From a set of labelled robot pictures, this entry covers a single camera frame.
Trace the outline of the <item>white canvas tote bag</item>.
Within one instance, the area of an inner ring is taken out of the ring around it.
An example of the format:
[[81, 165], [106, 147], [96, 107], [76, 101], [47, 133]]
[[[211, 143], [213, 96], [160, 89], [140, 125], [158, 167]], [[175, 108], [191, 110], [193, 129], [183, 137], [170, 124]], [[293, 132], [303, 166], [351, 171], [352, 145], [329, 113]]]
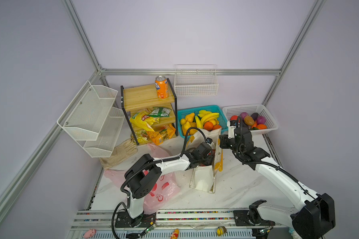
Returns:
[[220, 148], [219, 136], [221, 135], [222, 128], [212, 131], [202, 129], [202, 132], [207, 138], [212, 140], [211, 143], [211, 164], [201, 164], [192, 169], [189, 188], [195, 189], [210, 194], [215, 193], [216, 178], [219, 172], [223, 170], [223, 150]]

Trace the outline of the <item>pink plastic grocery bag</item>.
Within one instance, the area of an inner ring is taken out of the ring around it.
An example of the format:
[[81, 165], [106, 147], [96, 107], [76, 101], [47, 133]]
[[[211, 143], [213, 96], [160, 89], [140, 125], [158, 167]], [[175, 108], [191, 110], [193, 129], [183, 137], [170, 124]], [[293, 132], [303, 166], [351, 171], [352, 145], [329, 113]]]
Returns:
[[[112, 184], [120, 188], [124, 183], [124, 174], [126, 171], [105, 170], [104, 176], [112, 181]], [[156, 181], [152, 190], [144, 198], [143, 210], [144, 214], [156, 213], [176, 194], [180, 191], [176, 183], [174, 173], [162, 175]]]

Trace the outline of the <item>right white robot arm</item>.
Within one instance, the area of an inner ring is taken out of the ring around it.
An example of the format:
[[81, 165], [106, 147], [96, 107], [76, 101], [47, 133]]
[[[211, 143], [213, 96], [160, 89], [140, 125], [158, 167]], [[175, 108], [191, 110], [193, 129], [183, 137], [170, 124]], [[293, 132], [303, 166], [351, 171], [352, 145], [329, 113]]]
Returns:
[[249, 206], [250, 224], [272, 221], [294, 229], [303, 239], [320, 239], [335, 227], [335, 202], [331, 196], [319, 194], [302, 184], [267, 151], [254, 146], [252, 133], [243, 125], [242, 117], [229, 121], [227, 127], [228, 134], [219, 136], [219, 146], [230, 149], [243, 165], [271, 181], [293, 204], [287, 208], [258, 200]]

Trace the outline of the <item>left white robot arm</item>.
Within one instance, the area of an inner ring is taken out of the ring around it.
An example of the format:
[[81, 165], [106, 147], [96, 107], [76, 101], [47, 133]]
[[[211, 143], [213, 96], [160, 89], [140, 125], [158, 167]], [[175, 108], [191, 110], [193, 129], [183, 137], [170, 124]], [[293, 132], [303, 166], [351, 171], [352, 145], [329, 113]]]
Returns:
[[194, 149], [186, 149], [187, 137], [190, 133], [188, 130], [179, 155], [154, 158], [150, 154], [144, 154], [125, 173], [125, 181], [120, 191], [127, 195], [127, 202], [120, 202], [116, 206], [111, 219], [111, 229], [115, 238], [119, 238], [116, 228], [120, 226], [120, 222], [124, 222], [129, 228], [138, 227], [142, 223], [146, 217], [143, 209], [145, 197], [152, 191], [160, 177], [177, 171], [187, 171], [200, 165], [209, 166], [213, 163], [211, 147], [213, 140], [198, 128], [191, 127], [190, 129], [195, 129], [203, 137], [200, 145]]

